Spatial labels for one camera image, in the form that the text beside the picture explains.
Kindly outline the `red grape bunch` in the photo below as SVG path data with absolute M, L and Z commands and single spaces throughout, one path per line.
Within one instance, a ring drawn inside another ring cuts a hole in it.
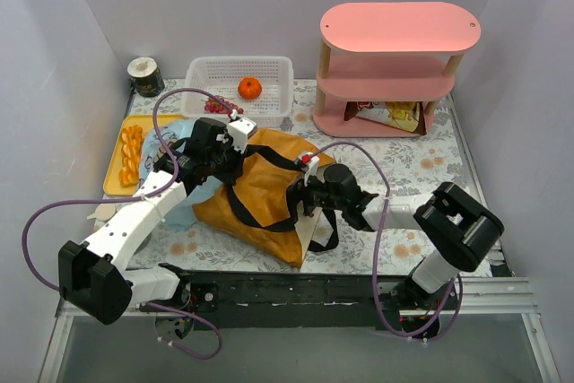
M 239 114 L 244 113 L 244 109 L 242 107 L 239 107 L 237 104 L 230 100 L 226 100 L 221 96 L 207 98 L 207 101 L 204 104 L 204 112 L 207 114 L 228 115 L 233 110 L 236 110 Z

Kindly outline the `blue plastic grocery bag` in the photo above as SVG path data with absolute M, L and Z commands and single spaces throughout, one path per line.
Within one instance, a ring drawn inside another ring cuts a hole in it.
M 194 126 L 194 119 L 181 119 L 168 123 L 161 127 L 161 136 L 167 144 L 173 144 L 178 139 L 190 137 Z M 154 129 L 152 129 L 144 138 L 141 150 L 139 164 L 139 181 L 137 189 L 145 182 L 149 173 L 152 171 L 154 163 L 164 154 Z M 194 224 L 198 223 L 198 218 L 194 211 L 194 205 L 201 204 L 211 198 L 221 182 L 216 178 L 210 177 L 201 186 L 194 191 L 179 205 L 174 207 L 165 216 L 165 227 L 174 231 L 186 231 Z

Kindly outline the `yellow canvas tote bag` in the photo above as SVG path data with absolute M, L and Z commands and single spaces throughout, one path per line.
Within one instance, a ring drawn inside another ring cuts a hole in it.
M 317 147 L 298 135 L 273 129 L 257 131 L 249 140 L 242 175 L 233 186 L 222 184 L 203 202 L 192 205 L 196 219 L 300 268 L 306 254 L 331 251 L 339 245 L 335 212 L 325 210 L 331 235 L 325 245 L 312 239 L 317 217 L 295 221 L 287 189 L 301 173 L 294 162 Z

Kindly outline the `small orange toy pumpkin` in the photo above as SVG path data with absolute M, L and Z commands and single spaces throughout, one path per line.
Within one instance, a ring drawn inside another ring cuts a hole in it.
M 244 100 L 255 100 L 262 91 L 262 84 L 255 77 L 246 77 L 238 85 L 238 94 Z

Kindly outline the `orange twisted snack food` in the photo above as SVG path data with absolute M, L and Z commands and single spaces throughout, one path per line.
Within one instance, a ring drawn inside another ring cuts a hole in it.
M 122 187 L 137 184 L 143 142 L 143 129 L 140 126 L 134 125 L 122 129 L 120 133 L 122 168 L 118 174 Z

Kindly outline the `red snack chip packet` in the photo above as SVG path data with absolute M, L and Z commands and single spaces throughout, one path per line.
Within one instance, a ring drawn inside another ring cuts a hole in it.
M 415 135 L 426 135 L 427 127 L 420 101 L 347 102 L 344 120 L 362 118 Z

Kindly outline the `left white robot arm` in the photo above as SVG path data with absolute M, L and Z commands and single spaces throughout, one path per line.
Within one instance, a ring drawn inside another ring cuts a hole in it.
M 257 124 L 235 118 L 195 121 L 191 136 L 164 153 L 138 192 L 81 243 L 68 241 L 58 252 L 60 296 L 109 325 L 132 304 L 161 300 L 173 311 L 190 302 L 189 287 L 175 269 L 159 265 L 128 270 L 137 249 L 165 216 L 210 177 L 236 179 Z

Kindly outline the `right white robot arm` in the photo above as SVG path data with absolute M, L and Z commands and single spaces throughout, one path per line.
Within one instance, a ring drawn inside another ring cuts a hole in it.
M 341 213 L 357 231 L 418 230 L 435 250 L 407 276 L 405 296 L 417 309 L 426 309 L 439 289 L 457 274 L 472 273 L 504 232 L 502 221 L 452 182 L 429 194 L 384 196 L 369 193 L 343 164 L 326 168 L 322 178 L 305 174 L 287 188 L 290 213 L 298 218 L 316 209 Z

